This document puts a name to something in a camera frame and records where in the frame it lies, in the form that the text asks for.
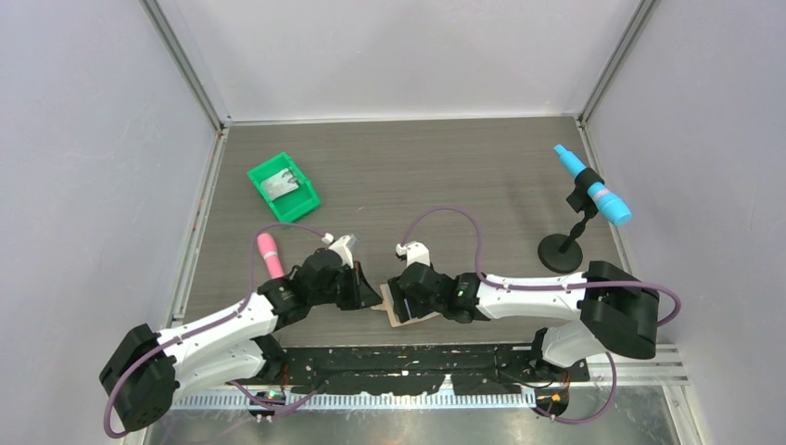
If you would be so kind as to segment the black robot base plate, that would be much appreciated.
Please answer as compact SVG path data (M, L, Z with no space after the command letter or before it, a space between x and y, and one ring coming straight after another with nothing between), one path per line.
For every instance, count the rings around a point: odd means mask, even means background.
M450 382L457 395L514 394L521 383L539 388L590 380L587 362L566 371L538 371L527 344L290 347L242 384L286 386L297 394L434 394Z

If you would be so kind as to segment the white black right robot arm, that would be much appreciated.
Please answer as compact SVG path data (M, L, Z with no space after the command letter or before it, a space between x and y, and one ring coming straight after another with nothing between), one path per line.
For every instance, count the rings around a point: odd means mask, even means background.
M656 352L658 292L606 261L591 262L584 273L545 278L451 277L413 263L381 291L394 326L436 315L460 324L510 317L562 321L541 328L532 341L529 368L541 380L596 354L650 360Z

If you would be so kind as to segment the beige card holder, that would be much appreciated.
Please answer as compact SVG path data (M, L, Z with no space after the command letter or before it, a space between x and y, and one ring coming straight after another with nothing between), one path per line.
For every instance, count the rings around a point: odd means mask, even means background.
M394 312L393 297L389 285L382 284L379 287L379 289L380 289L382 302L380 304L372 306L371 310L384 312L387 315L387 319L390 325L394 328L411 325L411 324L418 324L440 316L440 313L438 312L431 312L423 317L410 318L406 321L401 321L398 315Z

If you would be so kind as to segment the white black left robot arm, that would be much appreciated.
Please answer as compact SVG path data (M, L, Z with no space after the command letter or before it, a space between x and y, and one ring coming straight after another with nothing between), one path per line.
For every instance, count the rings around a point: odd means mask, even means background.
M359 262L322 248L221 311L158 332L139 324L99 374L108 395L105 431L122 438L157 422L185 396L230 381L274 383L285 369L274 332L305 319L315 306L356 311L382 302Z

